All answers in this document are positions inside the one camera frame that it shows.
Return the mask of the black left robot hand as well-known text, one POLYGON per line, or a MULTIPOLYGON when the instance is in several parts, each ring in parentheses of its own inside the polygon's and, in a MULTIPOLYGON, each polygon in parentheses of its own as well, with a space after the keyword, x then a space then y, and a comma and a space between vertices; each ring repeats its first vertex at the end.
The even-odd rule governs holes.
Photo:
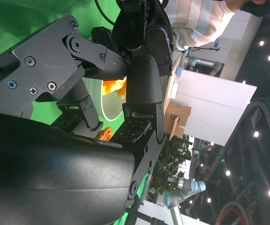
POLYGON ((173 32, 164 10, 168 1, 118 0, 120 13, 112 29, 95 27, 91 40, 120 55, 127 62, 148 54, 161 76, 172 73, 173 32))

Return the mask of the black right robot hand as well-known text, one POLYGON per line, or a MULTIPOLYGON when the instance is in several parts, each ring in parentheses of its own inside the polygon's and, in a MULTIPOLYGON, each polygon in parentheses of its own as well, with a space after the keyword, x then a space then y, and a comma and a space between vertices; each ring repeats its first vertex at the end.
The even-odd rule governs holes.
POLYGON ((165 142, 154 58, 127 63, 66 15, 0 55, 0 225, 109 225, 133 204, 165 142), (110 141, 83 82, 127 75, 110 141))

